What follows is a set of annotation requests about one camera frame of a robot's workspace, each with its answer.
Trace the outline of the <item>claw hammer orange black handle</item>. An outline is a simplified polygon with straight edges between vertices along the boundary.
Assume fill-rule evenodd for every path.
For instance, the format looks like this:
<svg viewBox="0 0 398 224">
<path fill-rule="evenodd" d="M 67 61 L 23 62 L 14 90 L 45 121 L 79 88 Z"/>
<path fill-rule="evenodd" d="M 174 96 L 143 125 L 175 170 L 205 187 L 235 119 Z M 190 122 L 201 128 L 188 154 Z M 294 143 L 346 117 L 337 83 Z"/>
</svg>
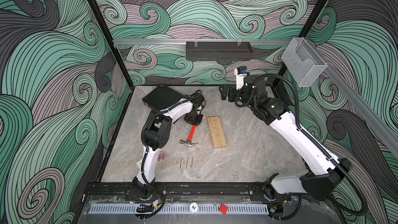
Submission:
<svg viewBox="0 0 398 224">
<path fill-rule="evenodd" d="M 186 140 L 180 140 L 180 144 L 184 144 L 184 145 L 187 146 L 187 147 L 195 146 L 196 143 L 193 143 L 193 142 L 192 142 L 192 139 L 193 139 L 195 130 L 196 130 L 196 126 L 193 125 L 192 128 L 191 128 L 189 137 L 188 137 Z"/>
</svg>

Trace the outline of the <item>wooden block with nails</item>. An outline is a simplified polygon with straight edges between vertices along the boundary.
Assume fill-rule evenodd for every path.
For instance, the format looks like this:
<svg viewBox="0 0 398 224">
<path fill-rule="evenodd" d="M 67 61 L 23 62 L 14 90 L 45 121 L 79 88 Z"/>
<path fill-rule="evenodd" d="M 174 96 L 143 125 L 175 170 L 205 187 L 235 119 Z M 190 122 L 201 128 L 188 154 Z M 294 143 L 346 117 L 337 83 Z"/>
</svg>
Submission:
<svg viewBox="0 0 398 224">
<path fill-rule="evenodd" d="M 219 116 L 208 117 L 208 125 L 214 149 L 226 148 L 227 141 Z"/>
</svg>

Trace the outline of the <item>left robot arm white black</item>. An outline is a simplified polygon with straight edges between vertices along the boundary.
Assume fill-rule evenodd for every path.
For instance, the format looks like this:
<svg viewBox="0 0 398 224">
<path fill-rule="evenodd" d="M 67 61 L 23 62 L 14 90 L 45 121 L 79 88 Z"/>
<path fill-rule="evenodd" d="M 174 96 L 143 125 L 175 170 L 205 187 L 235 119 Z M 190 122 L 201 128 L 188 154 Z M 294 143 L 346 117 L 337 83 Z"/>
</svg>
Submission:
<svg viewBox="0 0 398 224">
<path fill-rule="evenodd" d="M 144 96 L 143 103 L 151 112 L 141 131 L 143 158 L 139 173 L 133 179 L 133 185 L 144 199 L 155 192 L 155 167 L 161 149 L 168 143 L 172 124 L 180 118 L 192 126 L 189 138 L 182 141 L 188 147 L 194 146 L 194 131 L 203 120 L 202 110 L 206 102 L 201 90 L 191 95 L 183 95 L 170 87 L 156 87 Z"/>
</svg>

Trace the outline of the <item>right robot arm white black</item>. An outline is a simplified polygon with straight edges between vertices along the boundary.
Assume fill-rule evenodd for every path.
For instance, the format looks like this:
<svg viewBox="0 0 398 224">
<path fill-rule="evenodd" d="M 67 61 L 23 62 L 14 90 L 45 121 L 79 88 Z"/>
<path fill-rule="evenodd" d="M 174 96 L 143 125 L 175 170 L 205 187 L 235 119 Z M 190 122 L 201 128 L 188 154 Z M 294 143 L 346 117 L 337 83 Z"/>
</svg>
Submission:
<svg viewBox="0 0 398 224">
<path fill-rule="evenodd" d="M 283 194 L 306 194 L 318 201 L 330 200 L 341 210 L 356 216 L 364 216 L 368 212 L 368 203 L 359 185 L 349 175 L 351 162 L 328 151 L 317 141 L 300 122 L 299 95 L 295 85 L 278 74 L 250 74 L 246 69 L 237 70 L 236 89 L 233 96 L 235 106 L 248 107 L 253 114 L 277 131 L 304 159 L 308 172 L 293 176 L 274 174 L 268 179 L 271 187 L 271 198 Z M 278 99 L 267 96 L 267 78 L 283 81 L 292 91 L 294 111 Z M 359 210 L 342 205 L 331 197 L 333 190 L 347 180 L 360 200 Z"/>
</svg>

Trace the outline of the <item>black hard case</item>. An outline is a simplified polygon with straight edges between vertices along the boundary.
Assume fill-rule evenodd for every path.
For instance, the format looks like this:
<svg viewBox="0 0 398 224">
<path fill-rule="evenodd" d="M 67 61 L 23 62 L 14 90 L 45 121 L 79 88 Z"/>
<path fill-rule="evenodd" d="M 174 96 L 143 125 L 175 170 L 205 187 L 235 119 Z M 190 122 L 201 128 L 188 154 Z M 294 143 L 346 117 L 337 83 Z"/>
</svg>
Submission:
<svg viewBox="0 0 398 224">
<path fill-rule="evenodd" d="M 159 86 L 144 96 L 143 102 L 151 109 L 152 112 L 157 113 L 184 98 L 185 96 L 183 94 L 170 87 Z"/>
</svg>

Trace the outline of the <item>pink toy car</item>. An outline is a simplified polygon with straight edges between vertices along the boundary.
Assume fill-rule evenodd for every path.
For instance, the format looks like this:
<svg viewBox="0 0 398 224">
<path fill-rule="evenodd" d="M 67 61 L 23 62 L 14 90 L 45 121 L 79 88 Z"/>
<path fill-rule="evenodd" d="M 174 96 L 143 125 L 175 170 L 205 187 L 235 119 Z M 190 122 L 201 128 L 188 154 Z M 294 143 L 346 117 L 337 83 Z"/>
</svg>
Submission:
<svg viewBox="0 0 398 224">
<path fill-rule="evenodd" d="M 158 161 L 164 160 L 165 159 L 165 153 L 164 152 L 160 152 L 158 155 Z"/>
</svg>

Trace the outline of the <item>red cube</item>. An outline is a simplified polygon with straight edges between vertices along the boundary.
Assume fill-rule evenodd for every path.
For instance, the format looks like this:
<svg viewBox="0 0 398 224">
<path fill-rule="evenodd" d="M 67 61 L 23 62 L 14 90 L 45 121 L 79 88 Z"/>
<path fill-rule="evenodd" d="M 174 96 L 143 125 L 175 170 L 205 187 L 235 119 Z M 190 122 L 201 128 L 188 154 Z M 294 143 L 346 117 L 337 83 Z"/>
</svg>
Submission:
<svg viewBox="0 0 398 224">
<path fill-rule="evenodd" d="M 221 204 L 221 205 L 220 205 L 220 208 L 219 208 L 219 212 L 222 213 L 222 214 L 224 214 L 224 215 L 226 215 L 227 212 L 228 212 L 228 209 L 229 209 L 229 208 L 228 208 L 226 205 Z"/>
</svg>

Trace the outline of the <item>black wall tray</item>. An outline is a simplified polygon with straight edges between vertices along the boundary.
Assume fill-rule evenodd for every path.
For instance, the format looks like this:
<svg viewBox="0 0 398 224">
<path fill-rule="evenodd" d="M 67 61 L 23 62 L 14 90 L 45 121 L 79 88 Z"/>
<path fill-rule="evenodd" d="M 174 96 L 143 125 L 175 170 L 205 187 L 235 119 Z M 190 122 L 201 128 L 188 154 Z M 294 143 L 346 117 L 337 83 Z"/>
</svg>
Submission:
<svg viewBox="0 0 398 224">
<path fill-rule="evenodd" d="M 224 64 L 232 61 L 249 61 L 252 54 L 252 46 L 247 41 L 186 42 L 186 58 L 189 61 L 216 61 Z"/>
</svg>

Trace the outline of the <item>aluminium wall rail back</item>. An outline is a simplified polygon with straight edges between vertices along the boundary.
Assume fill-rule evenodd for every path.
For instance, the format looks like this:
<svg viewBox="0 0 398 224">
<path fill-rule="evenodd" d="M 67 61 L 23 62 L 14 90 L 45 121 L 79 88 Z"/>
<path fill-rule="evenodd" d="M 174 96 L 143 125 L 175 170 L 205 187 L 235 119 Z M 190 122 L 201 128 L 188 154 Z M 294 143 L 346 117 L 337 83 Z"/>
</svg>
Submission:
<svg viewBox="0 0 398 224">
<path fill-rule="evenodd" d="M 162 39 L 162 38 L 121 38 L 113 39 L 114 45 L 185 45 L 187 42 L 235 42 L 240 44 L 244 41 L 253 46 L 285 46 L 289 45 L 291 39 Z"/>
</svg>

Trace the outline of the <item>aluminium wall rail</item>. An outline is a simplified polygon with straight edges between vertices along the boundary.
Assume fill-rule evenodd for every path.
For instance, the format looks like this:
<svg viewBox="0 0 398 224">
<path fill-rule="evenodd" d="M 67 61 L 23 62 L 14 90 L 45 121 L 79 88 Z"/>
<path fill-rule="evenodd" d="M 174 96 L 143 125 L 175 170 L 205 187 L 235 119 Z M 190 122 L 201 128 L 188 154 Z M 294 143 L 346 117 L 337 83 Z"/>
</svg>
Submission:
<svg viewBox="0 0 398 224">
<path fill-rule="evenodd" d="M 114 45 L 185 45 L 187 42 L 235 42 L 240 44 L 244 41 L 253 46 L 285 46 L 289 45 L 291 39 L 162 39 L 162 38 L 121 38 L 113 39 Z"/>
<path fill-rule="evenodd" d="M 324 70 L 326 75 L 336 84 L 345 99 L 354 108 L 354 112 L 366 122 L 371 132 L 388 148 L 388 150 L 398 156 L 398 131 L 393 124 L 377 115 L 368 102 L 362 97 L 361 93 L 372 89 L 369 85 L 371 81 L 370 69 L 357 69 L 356 65 L 351 64 L 347 56 L 339 49 L 330 44 L 315 46 L 309 41 L 312 51 L 320 56 L 317 62 L 325 62 L 327 68 Z"/>
</svg>

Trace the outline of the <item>clear mesh wall holder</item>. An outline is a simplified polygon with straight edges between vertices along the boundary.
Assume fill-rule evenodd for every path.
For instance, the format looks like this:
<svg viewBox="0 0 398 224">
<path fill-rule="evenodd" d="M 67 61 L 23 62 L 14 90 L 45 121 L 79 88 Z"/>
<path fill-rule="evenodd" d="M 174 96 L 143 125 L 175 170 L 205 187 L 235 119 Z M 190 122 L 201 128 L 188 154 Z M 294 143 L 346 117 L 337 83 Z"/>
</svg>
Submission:
<svg viewBox="0 0 398 224">
<path fill-rule="evenodd" d="M 291 40 L 282 60 L 299 87 L 310 87 L 328 67 L 315 44 L 303 37 Z"/>
</svg>

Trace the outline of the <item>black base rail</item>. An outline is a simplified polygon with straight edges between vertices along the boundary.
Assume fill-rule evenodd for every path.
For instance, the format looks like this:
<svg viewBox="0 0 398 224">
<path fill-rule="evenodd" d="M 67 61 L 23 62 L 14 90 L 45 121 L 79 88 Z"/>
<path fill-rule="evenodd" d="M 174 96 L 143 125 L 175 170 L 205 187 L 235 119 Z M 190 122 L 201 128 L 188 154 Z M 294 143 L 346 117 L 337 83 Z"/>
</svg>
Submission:
<svg viewBox="0 0 398 224">
<path fill-rule="evenodd" d="M 180 200 L 183 197 L 244 197 L 251 201 L 261 202 L 281 202 L 289 200 L 287 194 L 278 194 L 271 189 L 270 183 L 165 183 L 156 182 L 154 187 L 166 195 L 167 200 Z M 89 183 L 84 191 L 87 196 L 114 197 L 127 201 L 149 201 L 159 199 L 161 196 L 149 190 L 147 195 L 143 195 L 133 183 Z"/>
</svg>

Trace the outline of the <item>aluminium wall rail right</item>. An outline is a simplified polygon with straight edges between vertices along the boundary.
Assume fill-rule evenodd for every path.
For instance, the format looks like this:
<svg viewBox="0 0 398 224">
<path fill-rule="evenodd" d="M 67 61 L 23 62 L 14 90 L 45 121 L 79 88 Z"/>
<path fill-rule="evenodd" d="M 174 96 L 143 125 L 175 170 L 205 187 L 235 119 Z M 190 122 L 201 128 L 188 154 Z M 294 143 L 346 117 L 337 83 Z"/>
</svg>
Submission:
<svg viewBox="0 0 398 224">
<path fill-rule="evenodd" d="M 398 131 L 393 124 L 377 115 L 368 102 L 362 97 L 361 93 L 372 89 L 369 85 L 371 81 L 370 69 L 357 69 L 356 65 L 351 64 L 347 56 L 339 49 L 330 44 L 315 46 L 309 41 L 312 51 L 320 56 L 317 62 L 325 62 L 327 68 L 324 70 L 326 75 L 336 84 L 345 99 L 354 108 L 354 112 L 366 122 L 371 132 L 388 148 L 388 150 L 398 156 Z"/>
</svg>

